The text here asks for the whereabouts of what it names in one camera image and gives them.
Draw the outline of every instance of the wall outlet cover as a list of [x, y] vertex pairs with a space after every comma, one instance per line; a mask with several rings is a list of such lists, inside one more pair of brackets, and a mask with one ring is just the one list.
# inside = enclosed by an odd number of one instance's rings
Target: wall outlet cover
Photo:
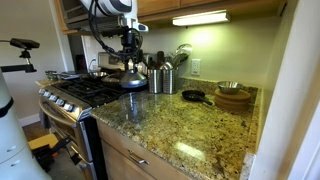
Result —
[[201, 59], [192, 59], [191, 75], [200, 76], [200, 61]]

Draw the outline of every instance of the kitchen counter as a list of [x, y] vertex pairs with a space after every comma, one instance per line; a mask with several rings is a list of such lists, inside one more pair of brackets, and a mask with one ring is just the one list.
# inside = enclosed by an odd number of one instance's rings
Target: kitchen counter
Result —
[[65, 80], [49, 80], [49, 79], [43, 79], [43, 80], [37, 80], [36, 84], [40, 87], [44, 87], [44, 86], [49, 86], [49, 85], [53, 85], [53, 84], [58, 84], [58, 83], [62, 83], [65, 82]]
[[[194, 179], [248, 178], [257, 146], [259, 91], [247, 111], [188, 102], [181, 91], [148, 94], [146, 118], [139, 124], [125, 119], [119, 101], [90, 114]], [[213, 102], [213, 95], [206, 97]]]

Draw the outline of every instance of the canister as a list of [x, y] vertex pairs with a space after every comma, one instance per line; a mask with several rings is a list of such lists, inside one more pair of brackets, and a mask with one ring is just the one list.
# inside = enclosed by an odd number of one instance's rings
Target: canister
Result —
[[148, 70], [148, 84], [150, 93], [161, 93], [162, 92], [162, 70]]
[[178, 75], [178, 69], [163, 70], [163, 93], [177, 93]]

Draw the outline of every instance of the stove knob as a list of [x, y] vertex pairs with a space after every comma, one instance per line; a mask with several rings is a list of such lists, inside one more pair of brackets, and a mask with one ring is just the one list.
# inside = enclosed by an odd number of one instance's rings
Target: stove knob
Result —
[[51, 93], [48, 92], [48, 91], [45, 91], [45, 92], [43, 93], [43, 96], [49, 98], [49, 97], [51, 96]]
[[52, 101], [52, 102], [56, 102], [57, 99], [58, 99], [58, 97], [55, 96], [55, 95], [51, 95], [50, 98], [49, 98], [49, 100]]
[[39, 90], [39, 94], [43, 94], [44, 92], [46, 92], [46, 90], [44, 90], [42, 88]]
[[72, 109], [73, 109], [73, 105], [72, 104], [69, 104], [69, 103], [66, 103], [64, 106], [63, 106], [63, 109], [68, 111], [68, 112], [71, 112]]
[[63, 106], [63, 105], [64, 105], [64, 100], [58, 99], [58, 100], [56, 101], [56, 104], [57, 104], [58, 106]]

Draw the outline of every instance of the frying pan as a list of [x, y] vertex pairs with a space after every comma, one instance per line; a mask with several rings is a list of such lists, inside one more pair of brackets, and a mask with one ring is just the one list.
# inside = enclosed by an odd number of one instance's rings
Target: frying pan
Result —
[[182, 92], [182, 97], [187, 101], [205, 102], [208, 105], [212, 105], [212, 102], [208, 101], [204, 96], [204, 92], [197, 90], [186, 90]]

